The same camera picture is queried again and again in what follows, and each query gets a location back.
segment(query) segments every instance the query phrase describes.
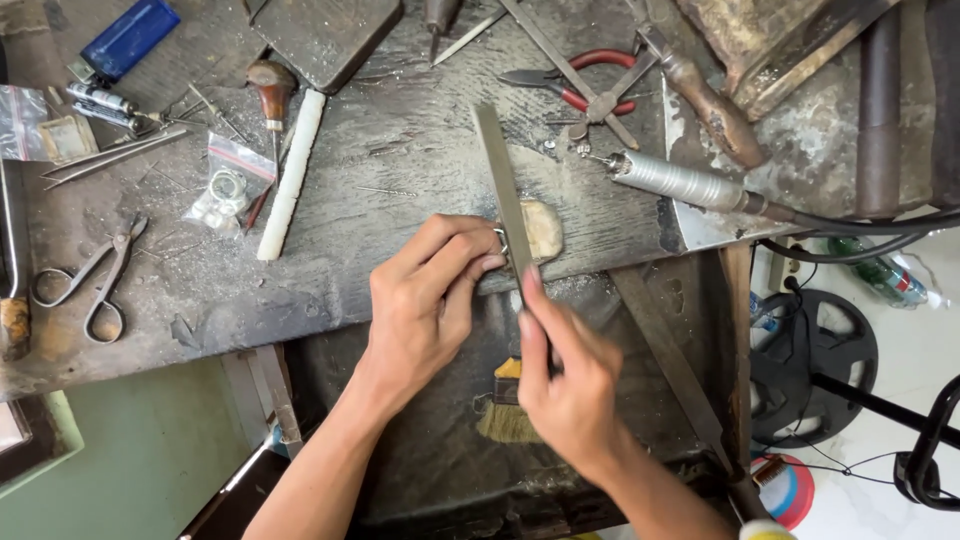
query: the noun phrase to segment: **silver ring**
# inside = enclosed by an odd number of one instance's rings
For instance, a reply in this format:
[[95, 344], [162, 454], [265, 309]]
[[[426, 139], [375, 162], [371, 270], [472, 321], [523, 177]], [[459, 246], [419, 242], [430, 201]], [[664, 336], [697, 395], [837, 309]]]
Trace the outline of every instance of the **silver ring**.
[[503, 229], [494, 229], [493, 231], [503, 237], [503, 239], [500, 241], [500, 243], [503, 244], [503, 249], [500, 250], [500, 255], [507, 253], [507, 234], [503, 232]]

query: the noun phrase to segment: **scissors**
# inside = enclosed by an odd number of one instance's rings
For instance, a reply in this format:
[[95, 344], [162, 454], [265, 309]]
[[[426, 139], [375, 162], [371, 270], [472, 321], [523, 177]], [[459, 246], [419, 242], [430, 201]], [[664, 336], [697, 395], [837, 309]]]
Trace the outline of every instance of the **scissors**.
[[[80, 272], [78, 272], [76, 276], [66, 270], [63, 270], [62, 268], [44, 268], [43, 270], [37, 272], [34, 276], [34, 282], [30, 286], [30, 293], [34, 298], [34, 302], [43, 307], [54, 307], [63, 304], [67, 301], [67, 299], [73, 296], [73, 293], [77, 291], [77, 288], [80, 287], [80, 285], [90, 277], [90, 274], [92, 274], [97, 266], [99, 266], [100, 263], [107, 258], [110, 252], [115, 251], [117, 252], [117, 257], [113, 261], [113, 266], [110, 268], [110, 271], [107, 274], [107, 280], [101, 287], [98, 287], [100, 294], [97, 295], [97, 299], [93, 302], [93, 307], [90, 308], [90, 312], [86, 315], [86, 320], [84, 321], [84, 334], [86, 334], [88, 339], [103, 344], [113, 343], [117, 339], [120, 339], [120, 336], [122, 336], [124, 331], [127, 329], [127, 318], [124, 316], [124, 313], [120, 307], [117, 307], [116, 304], [110, 301], [110, 295], [113, 294], [113, 289], [115, 289], [117, 284], [120, 282], [120, 278], [123, 277], [123, 272], [127, 269], [127, 264], [130, 262], [132, 245], [147, 228], [148, 221], [149, 218], [146, 216], [141, 217], [139, 212], [134, 214], [133, 217], [127, 219], [124, 222], [124, 225], [116, 230], [116, 233], [113, 235], [113, 239], [110, 242], [100, 246], [97, 248], [97, 251], [93, 252], [93, 255], [86, 260], [84, 267], [80, 269]], [[67, 285], [66, 291], [64, 291], [63, 294], [61, 294], [57, 299], [47, 300], [40, 295], [38, 286], [43, 277], [50, 276], [52, 274], [66, 277], [68, 280], [70, 280], [70, 284]], [[116, 335], [111, 338], [101, 337], [97, 335], [95, 330], [93, 330], [97, 315], [100, 314], [104, 307], [116, 313], [116, 317], [119, 322], [119, 330], [117, 330]]]

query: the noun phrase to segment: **white sharpening stone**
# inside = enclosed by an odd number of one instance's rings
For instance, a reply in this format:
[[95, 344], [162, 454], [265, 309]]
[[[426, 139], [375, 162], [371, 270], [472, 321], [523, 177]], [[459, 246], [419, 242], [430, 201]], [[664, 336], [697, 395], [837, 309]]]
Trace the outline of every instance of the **white sharpening stone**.
[[287, 237], [290, 220], [294, 216], [294, 207], [300, 197], [303, 187], [303, 176], [306, 174], [306, 161], [313, 148], [313, 140], [317, 138], [320, 129], [320, 119], [324, 115], [326, 96], [316, 90], [307, 89], [303, 105], [297, 113], [297, 126], [294, 130], [294, 140], [290, 144], [290, 153], [280, 176], [280, 186], [276, 190], [274, 207], [267, 218], [267, 228], [263, 231], [260, 247], [256, 250], [256, 257], [260, 260], [277, 260], [283, 240]]

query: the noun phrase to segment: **pliers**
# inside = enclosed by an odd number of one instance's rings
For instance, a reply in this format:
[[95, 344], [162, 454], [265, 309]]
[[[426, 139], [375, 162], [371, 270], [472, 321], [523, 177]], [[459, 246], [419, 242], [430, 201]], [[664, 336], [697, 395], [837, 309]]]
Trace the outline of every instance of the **pliers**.
[[[619, 51], [617, 49], [593, 49], [571, 58], [569, 62], [570, 65], [578, 71], [587, 66], [596, 65], [598, 63], [614, 63], [630, 69], [634, 66], [634, 63], [636, 63], [636, 57], [630, 53]], [[560, 96], [560, 99], [566, 101], [574, 109], [581, 112], [586, 112], [587, 105], [589, 105], [584, 96], [580, 95], [576, 90], [567, 88], [558, 81], [558, 79], [561, 78], [559, 69], [551, 69], [549, 71], [542, 71], [538, 69], [517, 69], [500, 74], [496, 78], [500, 82], [506, 83], [510, 86], [520, 86], [524, 88], [547, 88]], [[613, 114], [622, 116], [629, 112], [633, 112], [635, 108], [636, 104], [634, 102], [621, 101], [619, 104], [617, 104], [616, 108], [613, 109]]]

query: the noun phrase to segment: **wooden workbench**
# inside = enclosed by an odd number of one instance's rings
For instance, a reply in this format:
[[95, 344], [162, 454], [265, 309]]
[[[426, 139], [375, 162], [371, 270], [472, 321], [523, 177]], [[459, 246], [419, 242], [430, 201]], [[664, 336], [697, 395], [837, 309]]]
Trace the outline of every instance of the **wooden workbench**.
[[[12, 81], [63, 86], [64, 63], [99, 33], [103, 25], [97, 26], [97, 21], [111, 20], [124, 4], [71, 2], [53, 13], [56, 3], [45, 3], [52, 30], [33, 29], [6, 38]], [[262, 40], [238, 19], [236, 6], [224, 12], [232, 3], [171, 4], [183, 23], [117, 91], [126, 92], [144, 109], [156, 110], [178, 101], [186, 82], [198, 79], [250, 134], [252, 147], [266, 155], [268, 141], [256, 97], [251, 90], [236, 87], [242, 79], [238, 77], [242, 67], [237, 66], [243, 65], [245, 54], [259, 50]], [[657, 18], [664, 21], [665, 32], [707, 65], [708, 52], [672, 4], [664, 0], [659, 5]], [[215, 24], [201, 17], [214, 8], [219, 10], [213, 11], [219, 17]], [[532, 2], [526, 9], [571, 56], [596, 47], [629, 49], [633, 42], [634, 21], [626, 5], [563, 0]], [[545, 118], [570, 117], [566, 104], [548, 91], [504, 86], [495, 79], [508, 69], [548, 66], [543, 53], [510, 17], [431, 69], [420, 5], [410, 2], [406, 10], [350, 83], [328, 100], [278, 261], [255, 259], [262, 217], [257, 228], [240, 240], [223, 239], [212, 230], [180, 221], [205, 187], [204, 132], [52, 191], [42, 191], [44, 184], [33, 176], [43, 166], [24, 167], [36, 268], [78, 268], [125, 216], [141, 211], [151, 221], [135, 244], [142, 251], [135, 250], [113, 296], [127, 313], [127, 334], [108, 346], [84, 337], [82, 321], [96, 282], [85, 285], [62, 307], [35, 307], [34, 351], [22, 361], [0, 366], [0, 401], [368, 320], [367, 276], [428, 215], [494, 217], [486, 165], [469, 116], [470, 105], [481, 101], [497, 107], [520, 193], [554, 205], [564, 220], [564, 252], [543, 267], [548, 280], [708, 246], [699, 240], [688, 245], [671, 202], [611, 183], [596, 162], [572, 152], [562, 128], [544, 124]], [[489, 3], [465, 5], [454, 37], [491, 11]], [[830, 64], [781, 106], [780, 115], [757, 126], [773, 158], [745, 179], [747, 185], [775, 200], [821, 213], [836, 215], [849, 207], [856, 114], [852, 83], [858, 79], [855, 52]], [[601, 90], [621, 73], [619, 68], [599, 67], [588, 70], [586, 77]], [[162, 85], [152, 84], [161, 76]], [[661, 77], [654, 72], [628, 92], [649, 92], [636, 98], [637, 111], [624, 118], [643, 150], [660, 156], [669, 150], [672, 160], [724, 170], [724, 158], [709, 148], [688, 107], [669, 95], [664, 99], [661, 91]], [[923, 99], [917, 97], [916, 103]], [[185, 101], [192, 103], [192, 96]], [[223, 126], [212, 129], [228, 135]], [[109, 141], [106, 134], [98, 135]], [[664, 147], [665, 140], [669, 148]], [[555, 141], [556, 147], [547, 148], [546, 141]], [[591, 128], [591, 141], [598, 154], [620, 148], [603, 127]], [[921, 179], [922, 169], [914, 169]], [[818, 187], [815, 179], [827, 180]], [[358, 186], [413, 192], [417, 197], [371, 193]], [[922, 197], [910, 188], [904, 192], [907, 198]], [[766, 226], [733, 222], [725, 241], [769, 233]], [[480, 288], [490, 293], [512, 286], [508, 276], [493, 273]], [[170, 329], [177, 317], [192, 329], [192, 335], [181, 336], [180, 341]]]

